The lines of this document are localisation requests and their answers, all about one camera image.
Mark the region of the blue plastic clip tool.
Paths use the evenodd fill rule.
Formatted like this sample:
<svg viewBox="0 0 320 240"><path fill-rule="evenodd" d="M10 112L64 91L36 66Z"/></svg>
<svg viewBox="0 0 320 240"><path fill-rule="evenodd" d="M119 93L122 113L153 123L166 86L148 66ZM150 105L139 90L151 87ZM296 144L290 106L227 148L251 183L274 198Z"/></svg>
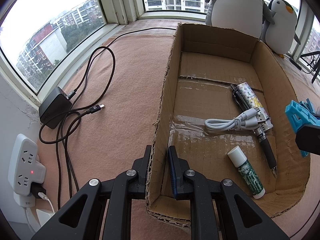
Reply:
<svg viewBox="0 0 320 240"><path fill-rule="evenodd" d="M303 125L319 126L319 114L316 114L309 98L306 99L306 102L296 102L292 100L290 104L285 107L285 114L295 134ZM300 150L300 152L303 158L309 154L309 152L302 150Z"/></svg>

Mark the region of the black pen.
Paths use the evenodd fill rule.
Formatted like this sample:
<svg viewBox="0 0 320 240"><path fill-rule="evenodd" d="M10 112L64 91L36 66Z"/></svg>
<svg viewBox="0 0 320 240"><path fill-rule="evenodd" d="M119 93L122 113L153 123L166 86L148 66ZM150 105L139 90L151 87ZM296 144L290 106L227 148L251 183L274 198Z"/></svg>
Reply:
<svg viewBox="0 0 320 240"><path fill-rule="evenodd" d="M232 98L233 98L234 102L236 103L236 105L238 106L238 108L240 109L240 111L244 112L244 111L250 109L250 107L246 103L246 101L242 98L242 96L240 95L236 86L231 85ZM269 166L274 178L277 178L277 161L274 157L274 153L272 151L269 140L267 139L267 136L266 136L267 131L264 131L264 129L263 129L263 124L266 122L266 120L260 114L260 109L259 108L257 108L257 109L258 109L258 111L257 111L256 117L257 117L259 124L256 129L253 129L253 132L255 133L255 135L259 141L260 147L264 152L268 166Z"/></svg>

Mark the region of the green white glue stick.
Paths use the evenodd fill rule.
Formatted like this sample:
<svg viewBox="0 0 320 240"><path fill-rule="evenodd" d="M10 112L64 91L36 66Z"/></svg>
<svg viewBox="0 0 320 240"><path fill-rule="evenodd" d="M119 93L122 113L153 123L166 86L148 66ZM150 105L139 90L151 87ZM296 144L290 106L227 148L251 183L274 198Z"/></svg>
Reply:
<svg viewBox="0 0 320 240"><path fill-rule="evenodd" d="M265 194L265 188L257 173L239 146L231 149L227 156L244 179L254 199L260 199Z"/></svg>

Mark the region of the patterned white tube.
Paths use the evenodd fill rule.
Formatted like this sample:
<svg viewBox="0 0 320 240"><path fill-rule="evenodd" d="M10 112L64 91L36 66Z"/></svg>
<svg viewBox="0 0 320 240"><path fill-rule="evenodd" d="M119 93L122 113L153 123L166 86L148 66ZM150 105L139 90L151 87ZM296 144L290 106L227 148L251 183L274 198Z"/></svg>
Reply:
<svg viewBox="0 0 320 240"><path fill-rule="evenodd" d="M250 108L259 108L260 114L264 117L266 122L263 124L264 131L268 131L269 129L273 128L273 124L270 120L270 117L267 111L264 109L262 103L259 101L258 97L256 96L255 92L252 88L248 85L248 83L243 82L236 86L242 98L246 101Z"/></svg>

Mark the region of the cardboard box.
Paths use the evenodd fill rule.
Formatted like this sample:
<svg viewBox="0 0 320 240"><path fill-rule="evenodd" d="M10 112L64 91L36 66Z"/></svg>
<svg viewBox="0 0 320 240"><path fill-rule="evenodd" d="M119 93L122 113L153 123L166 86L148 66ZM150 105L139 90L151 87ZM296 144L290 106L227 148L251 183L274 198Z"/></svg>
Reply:
<svg viewBox="0 0 320 240"><path fill-rule="evenodd" d="M231 85L246 82L263 106L273 128L268 140L277 160L278 175L268 167L253 132L208 133L204 121L229 119L240 111L232 99ZM190 205L173 198L167 149L175 146L179 157L211 180L230 178L243 190L248 187L227 157L239 146L256 170L265 195L256 203L277 217L302 198L310 177L310 158L302 157L285 115L293 100L309 99L319 106L319 85L313 85L263 42L232 29L202 24L182 24L171 47L164 77L156 133L147 180L148 213L182 227L190 225Z"/></svg>

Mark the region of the black tripod stand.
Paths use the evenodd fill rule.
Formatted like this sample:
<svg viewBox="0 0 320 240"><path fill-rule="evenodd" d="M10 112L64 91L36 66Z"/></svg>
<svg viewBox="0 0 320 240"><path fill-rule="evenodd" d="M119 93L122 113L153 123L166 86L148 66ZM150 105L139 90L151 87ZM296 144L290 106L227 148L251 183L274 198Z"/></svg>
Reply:
<svg viewBox="0 0 320 240"><path fill-rule="evenodd" d="M314 83L314 81L317 79L317 76L319 75L319 55L319 50L300 55L300 58L307 63L307 66L310 67L310 74L314 72L311 83Z"/></svg>

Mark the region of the black plug in strip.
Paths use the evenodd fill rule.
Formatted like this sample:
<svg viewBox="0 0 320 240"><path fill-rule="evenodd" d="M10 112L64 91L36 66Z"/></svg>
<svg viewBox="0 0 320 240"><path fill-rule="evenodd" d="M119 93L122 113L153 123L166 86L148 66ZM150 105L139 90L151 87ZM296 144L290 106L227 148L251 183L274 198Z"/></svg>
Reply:
<svg viewBox="0 0 320 240"><path fill-rule="evenodd" d="M36 182L31 183L30 192L37 199L41 198L39 193L46 195L46 189L43 187L43 185Z"/></svg>

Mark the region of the white power strip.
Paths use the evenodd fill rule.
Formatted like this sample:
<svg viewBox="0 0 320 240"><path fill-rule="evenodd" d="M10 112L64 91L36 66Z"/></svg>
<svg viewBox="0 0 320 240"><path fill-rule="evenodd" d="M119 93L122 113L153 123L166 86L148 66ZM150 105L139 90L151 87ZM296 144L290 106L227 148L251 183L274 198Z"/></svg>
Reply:
<svg viewBox="0 0 320 240"><path fill-rule="evenodd" d="M30 194L32 183L42 184L46 168L37 158L38 147L23 134L18 134L12 149L8 181L13 191L22 196Z"/></svg>

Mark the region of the small penguin plush orange beak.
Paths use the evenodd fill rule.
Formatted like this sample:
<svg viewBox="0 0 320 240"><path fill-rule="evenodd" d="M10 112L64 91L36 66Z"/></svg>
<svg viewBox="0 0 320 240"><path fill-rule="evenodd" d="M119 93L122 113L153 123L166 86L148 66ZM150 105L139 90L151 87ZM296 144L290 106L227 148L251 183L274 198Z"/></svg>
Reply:
<svg viewBox="0 0 320 240"><path fill-rule="evenodd" d="M291 48L293 40L301 44L296 34L296 12L285 0L271 0L268 9L274 24L265 20L261 39L276 54L286 54Z"/></svg>

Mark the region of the black power adapter brick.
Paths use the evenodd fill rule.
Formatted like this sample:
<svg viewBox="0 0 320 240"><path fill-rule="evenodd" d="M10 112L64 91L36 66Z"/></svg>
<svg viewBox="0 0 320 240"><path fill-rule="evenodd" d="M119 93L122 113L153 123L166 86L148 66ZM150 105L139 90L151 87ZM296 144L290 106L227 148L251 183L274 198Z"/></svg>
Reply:
<svg viewBox="0 0 320 240"><path fill-rule="evenodd" d="M71 105L72 103L67 94L60 87L55 87L39 107L40 121L49 128L55 129L65 114L57 116L50 121L49 119L69 110Z"/></svg>

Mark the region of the pink felt mat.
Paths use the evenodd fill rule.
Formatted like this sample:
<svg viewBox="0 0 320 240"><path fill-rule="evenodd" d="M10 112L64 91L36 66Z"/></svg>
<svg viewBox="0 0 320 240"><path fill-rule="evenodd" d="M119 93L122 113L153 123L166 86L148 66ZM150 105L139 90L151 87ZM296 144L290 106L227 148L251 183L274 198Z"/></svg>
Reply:
<svg viewBox="0 0 320 240"><path fill-rule="evenodd" d="M167 27L177 28L181 20L138 20L118 31ZM84 117L69 138L68 149L79 187L91 178L108 180L129 169L152 143L165 68L174 35L173 30L152 29L125 35L112 44L116 71L101 100L105 108ZM76 106L92 103L104 90L111 72L108 51L97 57L89 73L86 91ZM54 145L38 142L40 161L47 168L44 187L57 210L58 169ZM302 239L319 215L319 156L311 155L311 174L301 201L273 220L292 239ZM190 232L149 216L145 202L132 204L131 239L190 239Z"/></svg>

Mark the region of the large grey white penguin plush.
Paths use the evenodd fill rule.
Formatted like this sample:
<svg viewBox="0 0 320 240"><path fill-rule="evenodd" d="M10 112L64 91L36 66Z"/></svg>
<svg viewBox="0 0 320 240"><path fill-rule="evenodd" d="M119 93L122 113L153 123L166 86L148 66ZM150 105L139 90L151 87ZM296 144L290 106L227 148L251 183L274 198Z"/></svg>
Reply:
<svg viewBox="0 0 320 240"><path fill-rule="evenodd" d="M204 0L209 4L206 25L235 29L260 38L264 21L274 24L264 0Z"/></svg>

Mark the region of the white wall adapter block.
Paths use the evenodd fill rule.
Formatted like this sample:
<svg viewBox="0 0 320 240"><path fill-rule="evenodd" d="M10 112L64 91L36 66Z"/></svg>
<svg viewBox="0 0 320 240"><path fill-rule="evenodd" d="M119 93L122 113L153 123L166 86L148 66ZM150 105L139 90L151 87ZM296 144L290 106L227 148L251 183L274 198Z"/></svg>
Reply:
<svg viewBox="0 0 320 240"><path fill-rule="evenodd" d="M50 220L55 213L46 209L36 209L36 214L39 220L40 227L44 226Z"/></svg>

